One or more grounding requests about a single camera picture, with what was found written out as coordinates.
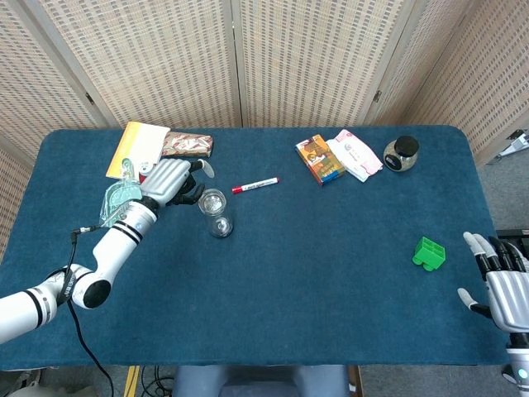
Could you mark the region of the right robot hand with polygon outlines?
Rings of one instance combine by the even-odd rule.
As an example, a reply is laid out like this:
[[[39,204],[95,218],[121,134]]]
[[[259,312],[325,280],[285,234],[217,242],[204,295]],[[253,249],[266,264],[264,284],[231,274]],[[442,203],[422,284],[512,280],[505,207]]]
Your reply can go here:
[[[528,259],[510,242],[465,232],[463,238],[478,265],[488,303],[477,302],[464,289],[457,289],[463,305],[493,320],[507,333],[528,332]]]

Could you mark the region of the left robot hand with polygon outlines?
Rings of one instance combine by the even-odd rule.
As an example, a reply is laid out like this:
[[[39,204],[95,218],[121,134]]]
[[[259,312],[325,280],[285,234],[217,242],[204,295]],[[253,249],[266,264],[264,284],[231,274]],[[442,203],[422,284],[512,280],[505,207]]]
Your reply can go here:
[[[159,206],[193,205],[205,189],[205,184],[196,184],[193,177],[197,170],[202,170],[208,178],[215,177],[213,168],[205,160],[164,158],[141,184],[142,196]]]

